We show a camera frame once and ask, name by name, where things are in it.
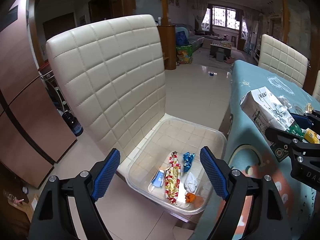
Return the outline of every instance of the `wall decoration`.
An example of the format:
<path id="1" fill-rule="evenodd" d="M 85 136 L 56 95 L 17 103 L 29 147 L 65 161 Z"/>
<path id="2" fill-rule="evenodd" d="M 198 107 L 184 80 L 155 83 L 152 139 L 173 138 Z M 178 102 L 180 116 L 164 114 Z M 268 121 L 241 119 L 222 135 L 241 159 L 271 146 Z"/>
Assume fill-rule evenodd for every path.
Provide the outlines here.
<path id="1" fill-rule="evenodd" d="M 168 4 L 174 6 L 174 0 L 168 0 Z"/>
<path id="2" fill-rule="evenodd" d="M 178 8 L 180 8 L 180 2 L 179 2 L 179 0 L 176 0 L 176 6 L 177 6 Z"/>

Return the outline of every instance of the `small blue object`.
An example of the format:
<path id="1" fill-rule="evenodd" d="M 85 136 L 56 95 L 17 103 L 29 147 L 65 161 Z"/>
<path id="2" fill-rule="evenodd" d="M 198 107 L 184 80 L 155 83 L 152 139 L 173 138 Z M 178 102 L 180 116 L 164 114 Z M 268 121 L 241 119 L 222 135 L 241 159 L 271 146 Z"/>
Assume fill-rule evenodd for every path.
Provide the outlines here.
<path id="1" fill-rule="evenodd" d="M 200 162 L 216 194 L 222 197 L 223 200 L 228 199 L 229 192 L 227 190 L 227 180 L 204 147 L 200 150 Z"/>
<path id="2" fill-rule="evenodd" d="M 191 163 L 195 158 L 195 154 L 190 154 L 189 152 L 183 155 L 184 165 L 183 165 L 183 172 L 188 172 L 191 168 Z"/>
<path id="3" fill-rule="evenodd" d="M 152 179 L 151 183 L 152 183 L 155 187 L 162 187 L 163 178 L 164 178 L 164 171 L 158 170 L 156 176 Z"/>
<path id="4" fill-rule="evenodd" d="M 110 154 L 110 158 L 107 160 L 106 164 L 103 166 L 101 172 L 94 181 L 94 188 L 91 196 L 95 201 L 104 196 L 113 178 L 113 175 L 116 173 L 116 170 L 120 164 L 120 152 L 115 149 Z"/>

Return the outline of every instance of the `plastic box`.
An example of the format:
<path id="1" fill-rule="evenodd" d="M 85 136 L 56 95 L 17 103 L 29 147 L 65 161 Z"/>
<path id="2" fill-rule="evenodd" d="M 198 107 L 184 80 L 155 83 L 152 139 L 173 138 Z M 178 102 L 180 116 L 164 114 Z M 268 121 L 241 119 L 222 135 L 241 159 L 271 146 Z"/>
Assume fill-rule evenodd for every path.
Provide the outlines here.
<path id="1" fill-rule="evenodd" d="M 214 129 L 204 127 L 178 118 L 163 121 L 162 124 L 146 141 L 129 165 L 126 176 L 128 185 L 145 197 L 162 205 L 163 207 L 184 215 L 194 215 L 204 210 L 212 192 L 212 185 L 200 163 L 200 149 L 208 146 L 217 158 L 221 158 L 226 147 L 225 136 Z M 150 181 L 159 166 L 168 166 L 171 152 L 178 153 L 181 165 L 179 194 L 176 204 L 171 204 L 165 197 L 165 185 L 154 187 Z M 183 154 L 195 153 L 195 159 L 188 172 L 183 172 Z M 198 181 L 195 191 L 200 201 L 186 203 L 184 182 L 189 174 L 193 173 Z"/>

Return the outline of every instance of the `refrigerator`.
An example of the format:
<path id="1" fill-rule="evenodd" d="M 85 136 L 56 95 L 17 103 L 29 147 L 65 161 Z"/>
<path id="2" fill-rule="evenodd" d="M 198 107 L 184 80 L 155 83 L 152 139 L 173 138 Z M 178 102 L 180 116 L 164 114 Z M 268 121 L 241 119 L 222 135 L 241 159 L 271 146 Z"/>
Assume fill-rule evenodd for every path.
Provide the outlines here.
<path id="1" fill-rule="evenodd" d="M 0 161 L 39 187 L 76 137 L 40 79 L 27 33 L 26 1 L 15 1 L 0 32 Z"/>

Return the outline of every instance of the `chair backrest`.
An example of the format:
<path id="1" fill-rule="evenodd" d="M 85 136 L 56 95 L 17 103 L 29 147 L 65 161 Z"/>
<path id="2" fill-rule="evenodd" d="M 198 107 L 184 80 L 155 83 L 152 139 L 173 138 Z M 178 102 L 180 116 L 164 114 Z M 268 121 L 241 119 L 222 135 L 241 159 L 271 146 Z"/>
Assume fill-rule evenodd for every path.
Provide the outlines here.
<path id="1" fill-rule="evenodd" d="M 121 161 L 164 115 L 160 37 L 151 15 L 84 25 L 47 41 L 50 66 L 84 130 Z"/>
<path id="2" fill-rule="evenodd" d="M 263 34 L 258 66 L 302 87 L 308 59 L 281 41 Z"/>
<path id="3" fill-rule="evenodd" d="M 318 71 L 317 81 L 312 96 L 320 102 L 320 70 Z"/>

